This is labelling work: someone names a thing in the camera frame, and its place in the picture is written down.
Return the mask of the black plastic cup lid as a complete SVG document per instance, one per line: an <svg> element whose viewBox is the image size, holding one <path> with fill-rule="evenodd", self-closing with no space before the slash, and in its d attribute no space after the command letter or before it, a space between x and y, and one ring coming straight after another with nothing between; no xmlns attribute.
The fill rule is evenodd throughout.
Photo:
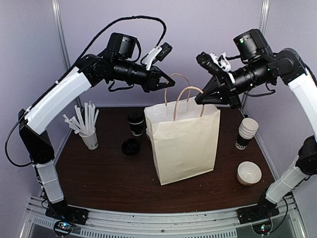
<svg viewBox="0 0 317 238"><path fill-rule="evenodd" d="M144 120L144 114L142 112L131 112L127 119L130 124L139 124Z"/></svg>

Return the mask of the black white paper coffee cup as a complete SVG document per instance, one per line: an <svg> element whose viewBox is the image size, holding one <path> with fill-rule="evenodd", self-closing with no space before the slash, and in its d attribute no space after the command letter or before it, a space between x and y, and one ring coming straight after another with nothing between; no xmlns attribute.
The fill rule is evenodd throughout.
<svg viewBox="0 0 317 238"><path fill-rule="evenodd" d="M130 130L133 136L141 136L144 131L144 123L141 122L139 124L130 123Z"/></svg>

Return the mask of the kraft paper takeout bag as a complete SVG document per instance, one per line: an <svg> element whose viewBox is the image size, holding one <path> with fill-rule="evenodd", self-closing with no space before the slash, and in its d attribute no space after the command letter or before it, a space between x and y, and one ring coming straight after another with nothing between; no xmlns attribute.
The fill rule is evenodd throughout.
<svg viewBox="0 0 317 238"><path fill-rule="evenodd" d="M146 107L144 115L161 185L213 171L220 125L215 105L197 105L188 96Z"/></svg>

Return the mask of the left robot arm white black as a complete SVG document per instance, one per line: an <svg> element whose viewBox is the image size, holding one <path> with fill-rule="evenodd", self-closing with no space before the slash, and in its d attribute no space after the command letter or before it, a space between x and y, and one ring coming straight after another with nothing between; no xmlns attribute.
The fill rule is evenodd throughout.
<svg viewBox="0 0 317 238"><path fill-rule="evenodd" d="M146 93L175 85L174 80L155 66L171 52L170 44L155 46L145 56L143 64L131 60L135 47L140 47L137 38L112 33L103 51L97 55L80 56L69 72L28 109L19 112L20 138L38 172L48 201L53 204L51 210L60 220L67 220L71 209L67 206L53 164L54 150L46 131L51 121L76 97L102 80L123 81L129 88L140 85Z"/></svg>

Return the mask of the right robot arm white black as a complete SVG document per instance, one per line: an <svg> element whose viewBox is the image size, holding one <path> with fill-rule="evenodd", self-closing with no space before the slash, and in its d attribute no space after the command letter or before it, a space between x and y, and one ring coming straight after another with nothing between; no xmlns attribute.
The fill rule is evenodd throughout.
<svg viewBox="0 0 317 238"><path fill-rule="evenodd" d="M198 64L212 75L195 97L198 105L216 104L240 108L240 94L248 94L260 85L276 85L281 79L289 93L283 106L300 106L313 135L306 138L293 163L263 193L254 215L264 219L286 194L317 173L317 80L310 68L292 48L274 53L259 29L250 29L233 39L243 67L232 70L231 57L201 52Z"/></svg>

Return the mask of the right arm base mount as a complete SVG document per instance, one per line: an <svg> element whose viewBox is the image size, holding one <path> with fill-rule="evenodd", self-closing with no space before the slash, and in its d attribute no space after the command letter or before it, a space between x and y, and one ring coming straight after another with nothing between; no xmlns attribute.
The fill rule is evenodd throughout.
<svg viewBox="0 0 317 238"><path fill-rule="evenodd" d="M237 215L240 224L251 223L253 231L260 236L268 236L275 232L284 222L284 219L274 225L272 217L279 215L276 204L258 203L253 206L239 208Z"/></svg>

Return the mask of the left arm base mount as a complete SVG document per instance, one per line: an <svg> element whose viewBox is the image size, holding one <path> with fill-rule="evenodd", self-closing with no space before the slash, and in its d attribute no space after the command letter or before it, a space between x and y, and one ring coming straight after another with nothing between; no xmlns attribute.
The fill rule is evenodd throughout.
<svg viewBox="0 0 317 238"><path fill-rule="evenodd" d="M46 216L57 219L53 231L61 238L70 235L76 224L85 225L88 214L87 209L69 206L66 200L57 203L48 201L45 213Z"/></svg>

